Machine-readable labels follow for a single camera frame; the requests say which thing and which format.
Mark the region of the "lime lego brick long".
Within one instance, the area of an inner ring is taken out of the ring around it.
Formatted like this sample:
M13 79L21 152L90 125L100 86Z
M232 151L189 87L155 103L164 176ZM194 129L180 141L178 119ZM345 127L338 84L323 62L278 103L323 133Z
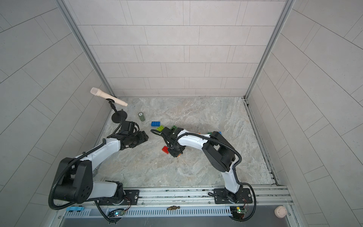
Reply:
M164 129L164 126L159 126L158 128L156 128L157 131L161 132Z

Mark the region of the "small red lego brick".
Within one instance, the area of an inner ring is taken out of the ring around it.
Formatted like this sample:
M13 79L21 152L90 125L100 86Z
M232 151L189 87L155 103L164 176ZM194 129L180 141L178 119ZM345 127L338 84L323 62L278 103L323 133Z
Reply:
M164 153L166 153L166 154L169 154L169 150L168 150L168 147L167 147L167 146L164 146L164 147L162 148L162 151L163 151Z

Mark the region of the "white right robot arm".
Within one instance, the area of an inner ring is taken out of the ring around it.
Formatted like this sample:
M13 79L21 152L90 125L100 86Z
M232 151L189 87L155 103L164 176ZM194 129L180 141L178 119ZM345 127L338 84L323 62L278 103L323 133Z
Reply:
M236 159L237 152L219 132L203 135L189 132L183 128L169 129L165 127L157 134L164 139L167 153L174 158L183 154L186 147L203 151L211 165L222 173L225 189L233 194L240 189L235 174L235 166L239 161Z

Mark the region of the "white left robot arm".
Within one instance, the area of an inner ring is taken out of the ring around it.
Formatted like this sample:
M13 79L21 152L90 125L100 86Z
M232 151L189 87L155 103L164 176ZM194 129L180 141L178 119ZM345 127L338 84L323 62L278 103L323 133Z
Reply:
M64 158L51 186L48 205L61 210L86 201L105 200L120 204L125 200L123 184L116 181L95 182L93 171L112 154L134 148L148 140L135 122L123 121L118 133L103 139L101 144L75 158Z

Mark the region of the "dark blue lego brick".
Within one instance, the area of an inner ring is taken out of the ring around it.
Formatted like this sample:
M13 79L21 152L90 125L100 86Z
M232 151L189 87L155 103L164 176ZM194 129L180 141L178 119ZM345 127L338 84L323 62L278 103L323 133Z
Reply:
M152 127L160 127L161 126L161 123L160 122L153 121L153 122L151 122L151 126Z

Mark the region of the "green battery cell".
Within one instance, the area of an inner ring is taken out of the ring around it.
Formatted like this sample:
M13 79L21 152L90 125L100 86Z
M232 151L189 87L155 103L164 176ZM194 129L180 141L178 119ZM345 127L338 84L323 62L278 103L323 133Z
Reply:
M141 122L144 122L146 120L145 115L142 112L138 113L138 117L139 117Z

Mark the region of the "black microphone stand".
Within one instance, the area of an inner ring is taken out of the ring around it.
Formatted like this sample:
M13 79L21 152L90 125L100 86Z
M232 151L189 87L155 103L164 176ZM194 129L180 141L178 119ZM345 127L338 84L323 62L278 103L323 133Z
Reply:
M118 111L117 109L116 109L116 106L115 106L115 101L113 100L113 99L109 99L109 98L107 98L106 99L108 102L109 102L109 104L110 104L110 106L111 106L111 108L114 110L114 113L113 113L113 115L112 115L112 117L111 117L111 119L112 119L112 121L114 122L114 123L116 123L116 124L118 124L118 123L122 123L122 121L124 121L124 120L126 120L127 119L127 113L122 109L122 110L120 110L120 111Z

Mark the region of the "beige microphone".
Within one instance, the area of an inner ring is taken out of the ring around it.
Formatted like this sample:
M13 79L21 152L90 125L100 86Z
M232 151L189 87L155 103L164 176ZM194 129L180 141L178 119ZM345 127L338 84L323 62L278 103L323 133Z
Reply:
M101 89L98 89L98 88L92 88L91 91L90 91L91 94L93 94L94 96L98 96L98 97L101 97L101 98L104 98L104 99L111 99L113 100L116 104L118 105L121 105L121 106L124 106L124 107L127 107L128 106L128 103L108 94L108 93L105 93L103 92Z

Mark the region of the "left circuit board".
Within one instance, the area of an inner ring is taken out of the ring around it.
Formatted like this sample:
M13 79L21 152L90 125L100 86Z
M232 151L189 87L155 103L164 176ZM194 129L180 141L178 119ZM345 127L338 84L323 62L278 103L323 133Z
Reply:
M115 209L108 213L109 218L118 218L123 216L126 213L125 209Z

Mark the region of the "metal corner profile left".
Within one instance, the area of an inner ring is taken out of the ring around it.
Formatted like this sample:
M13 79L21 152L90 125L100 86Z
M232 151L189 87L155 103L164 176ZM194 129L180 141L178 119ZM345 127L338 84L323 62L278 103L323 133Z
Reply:
M99 67L99 64L96 61L95 56L93 55L91 49L89 48L89 45L86 43L83 35L81 34L80 29L78 28L74 18L71 15L71 12L69 11L68 7L66 6L65 2L62 0L55 0L55 4L57 5L58 9L60 10L60 13L62 14L63 18L65 19L66 23L68 24L69 28L71 29L72 33L75 36L75 39L79 43L80 47L84 51L84 54L86 55L87 59L89 60L90 64L92 65L93 69L95 70L96 74L101 79L102 83L105 85L107 91L114 95L114 92L109 85L108 81L106 80L105 75L103 74L101 68Z

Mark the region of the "pink round knob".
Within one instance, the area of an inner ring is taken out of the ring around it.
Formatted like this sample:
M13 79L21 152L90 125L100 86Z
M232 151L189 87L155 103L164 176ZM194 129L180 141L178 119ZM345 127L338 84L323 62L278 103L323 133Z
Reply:
M288 211L284 206L278 206L275 208L274 214L277 218L284 218L288 214Z

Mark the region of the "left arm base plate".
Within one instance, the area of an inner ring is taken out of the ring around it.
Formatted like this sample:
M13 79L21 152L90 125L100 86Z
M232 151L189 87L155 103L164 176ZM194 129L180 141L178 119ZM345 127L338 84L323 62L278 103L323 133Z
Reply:
M103 198L98 202L98 204L105 206L137 205L139 194L139 190L124 190L122 195L117 195L111 198Z

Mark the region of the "aluminium rail frame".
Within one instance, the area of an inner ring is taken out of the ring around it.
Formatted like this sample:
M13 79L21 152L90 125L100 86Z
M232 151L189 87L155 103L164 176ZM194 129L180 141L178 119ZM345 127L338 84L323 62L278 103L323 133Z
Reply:
M251 204L215 204L211 193L217 186L146 187L127 188L139 190L137 205L96 207L94 203L82 204L81 212L57 212L55 227L109 227L108 213L125 209L116 219L116 227L298 227L295 206L288 189L277 185L242 186L252 193ZM170 206L180 209L168 211ZM274 210L284 206L288 214L277 218ZM231 218L230 207L245 207L248 213L242 220Z

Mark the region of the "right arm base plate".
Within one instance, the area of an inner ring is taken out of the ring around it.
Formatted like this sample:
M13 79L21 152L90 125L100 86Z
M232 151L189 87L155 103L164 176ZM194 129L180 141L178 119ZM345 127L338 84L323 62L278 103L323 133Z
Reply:
M240 187L235 194L226 188L215 188L211 196L214 198L215 204L253 203L252 193L249 188Z

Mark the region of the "blue clip on rail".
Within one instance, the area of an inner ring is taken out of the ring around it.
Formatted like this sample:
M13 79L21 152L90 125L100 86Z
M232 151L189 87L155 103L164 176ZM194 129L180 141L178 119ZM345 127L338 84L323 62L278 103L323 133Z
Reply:
M66 211L68 211L68 212L81 212L81 211L83 211L85 208L83 207L83 206L71 206L71 207L68 207L67 209L66 209Z

